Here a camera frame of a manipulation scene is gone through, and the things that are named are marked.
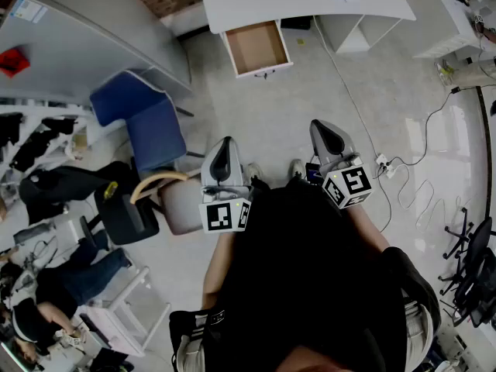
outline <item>white stool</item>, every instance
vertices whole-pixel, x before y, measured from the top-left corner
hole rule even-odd
[[[117,297],[107,308],[94,306],[87,307],[89,319],[107,338],[108,344],[114,351],[129,354],[130,356],[144,357],[145,349],[148,346],[148,343],[171,308],[171,304],[167,303],[158,320],[153,324],[150,331],[147,331],[126,304],[126,298],[129,296],[131,291],[149,272],[150,269],[148,267],[143,268],[143,270],[134,277],[134,279],[122,290],[120,294],[117,295]],[[135,329],[134,331],[130,332],[115,314],[115,311],[118,308],[124,312],[127,319],[133,324]],[[136,338],[144,338],[144,341],[139,343]]]

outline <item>paper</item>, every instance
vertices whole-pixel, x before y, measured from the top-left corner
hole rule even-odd
[[[48,8],[32,0],[18,0],[14,5],[11,16],[38,23]]]

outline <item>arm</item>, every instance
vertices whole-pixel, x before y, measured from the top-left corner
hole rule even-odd
[[[72,326],[70,319],[60,309],[48,301],[40,303],[38,305],[38,311],[48,322],[55,322],[69,335],[74,334],[76,329]]]
[[[233,260],[233,244],[236,234],[224,232],[219,236],[212,259],[203,281],[203,297],[201,308],[211,308],[217,302],[220,288],[226,278],[227,270]]]
[[[346,211],[348,212],[351,222],[355,225],[358,234],[374,251],[382,253],[390,246],[379,229],[372,223],[361,205],[353,205],[347,208]]]
[[[483,34],[489,39],[489,41],[496,43],[496,34],[492,33],[489,29],[484,28]]]
[[[19,250],[18,246],[11,248],[5,255],[0,255],[0,262],[7,262],[10,257]]]

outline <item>chair seat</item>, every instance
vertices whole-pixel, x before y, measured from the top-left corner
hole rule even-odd
[[[101,186],[94,193],[105,231],[116,245],[135,243],[159,232],[158,221],[147,200],[139,200],[136,205],[129,202],[136,183],[131,178],[129,168],[127,170],[129,172],[122,172],[119,185],[111,198],[104,199],[107,186]]]
[[[203,201],[201,192],[202,183],[196,177],[187,181],[175,181],[158,191],[165,219],[175,236],[203,227],[198,207]]]
[[[186,154],[174,107],[168,100],[126,120],[138,171],[151,171]]]

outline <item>blue chair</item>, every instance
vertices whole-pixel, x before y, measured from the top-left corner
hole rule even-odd
[[[132,71],[123,71],[90,96],[101,126],[125,119],[138,171],[162,167],[188,152],[177,121],[176,110],[166,93]]]

